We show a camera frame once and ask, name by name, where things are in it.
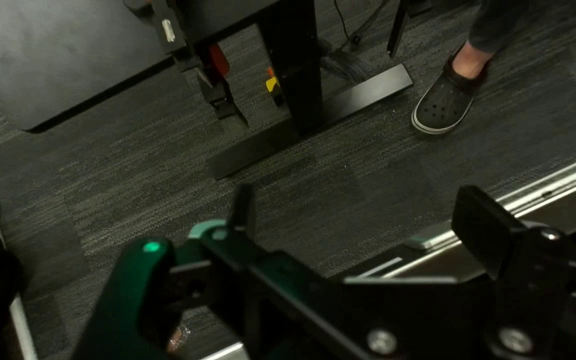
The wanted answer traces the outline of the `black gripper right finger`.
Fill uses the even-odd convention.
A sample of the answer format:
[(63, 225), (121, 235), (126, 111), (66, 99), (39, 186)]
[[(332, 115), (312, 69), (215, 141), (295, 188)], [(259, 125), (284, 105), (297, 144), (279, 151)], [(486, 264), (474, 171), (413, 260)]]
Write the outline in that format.
[(527, 225), (478, 186), (463, 186), (453, 212), (453, 232), (482, 264), (486, 273), (500, 278), (513, 240)]

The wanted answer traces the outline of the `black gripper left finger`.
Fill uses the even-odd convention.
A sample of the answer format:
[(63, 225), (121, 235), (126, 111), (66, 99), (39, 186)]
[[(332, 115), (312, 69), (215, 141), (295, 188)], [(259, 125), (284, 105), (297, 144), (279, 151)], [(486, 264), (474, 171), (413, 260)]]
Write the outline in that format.
[(234, 232), (252, 233), (254, 232), (254, 188), (250, 183), (243, 183), (234, 193), (230, 228)]

